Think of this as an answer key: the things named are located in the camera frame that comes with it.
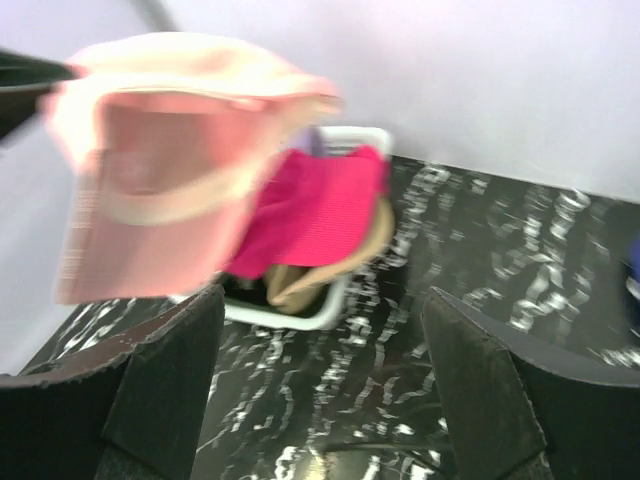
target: black tabletop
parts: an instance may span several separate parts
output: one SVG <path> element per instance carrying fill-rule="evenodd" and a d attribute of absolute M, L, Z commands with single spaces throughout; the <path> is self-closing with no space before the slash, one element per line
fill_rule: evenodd
<path fill-rule="evenodd" d="M 392 244 L 355 272 L 334 330 L 226 322 L 194 480 L 445 478 L 388 451 L 318 453 L 340 441 L 446 444 L 419 317 L 430 286 L 562 348 L 640 369 L 622 263 L 640 206 L 401 158 L 392 200 Z M 81 306 L 32 364 L 171 305 Z M 427 458 L 455 470 L 447 448 Z"/>

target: peach garment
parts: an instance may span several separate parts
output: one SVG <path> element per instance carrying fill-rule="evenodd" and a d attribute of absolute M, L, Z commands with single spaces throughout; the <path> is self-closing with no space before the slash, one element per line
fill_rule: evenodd
<path fill-rule="evenodd" d="M 338 108 L 262 48 L 163 32 L 88 47 L 43 103 L 78 175 L 57 301 L 195 290 L 235 255 L 278 152 Z"/>

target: gray wall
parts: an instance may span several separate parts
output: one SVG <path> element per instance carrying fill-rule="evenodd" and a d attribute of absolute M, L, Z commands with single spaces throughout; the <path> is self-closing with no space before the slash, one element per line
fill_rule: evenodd
<path fill-rule="evenodd" d="M 397 153 L 640 201 L 638 0 L 159 0 L 336 81 Z"/>
<path fill-rule="evenodd" d="M 0 45 L 64 60 L 144 33 L 125 0 L 0 2 Z M 17 373 L 73 310 L 51 302 L 73 177 L 36 120 L 0 144 L 0 373 Z"/>

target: laundry basket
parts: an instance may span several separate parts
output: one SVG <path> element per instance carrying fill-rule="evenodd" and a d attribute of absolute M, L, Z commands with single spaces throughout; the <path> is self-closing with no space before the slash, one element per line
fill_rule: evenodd
<path fill-rule="evenodd" d="M 320 127 L 328 155 L 345 155 L 360 145 L 371 145 L 389 159 L 393 147 L 391 134 L 381 128 L 369 127 Z M 226 317 L 230 320 L 251 323 L 269 328 L 290 328 L 294 330 L 327 330 L 336 324 L 344 297 L 349 275 L 343 275 L 330 285 L 313 311 L 304 316 L 283 315 L 265 306 L 237 301 L 232 295 L 225 298 Z"/>

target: bright pink hat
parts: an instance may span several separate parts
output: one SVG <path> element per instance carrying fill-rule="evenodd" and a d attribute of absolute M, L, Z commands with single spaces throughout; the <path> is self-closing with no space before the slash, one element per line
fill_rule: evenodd
<path fill-rule="evenodd" d="M 197 289 L 236 253 L 283 142 L 330 82 L 245 42 L 153 33 L 89 47 L 44 111 L 78 173 L 57 300 Z"/>
<path fill-rule="evenodd" d="M 255 279 L 276 264 L 320 267 L 349 257 L 369 233 L 387 173 L 388 162 L 368 146 L 322 159 L 291 151 L 226 271 Z"/>

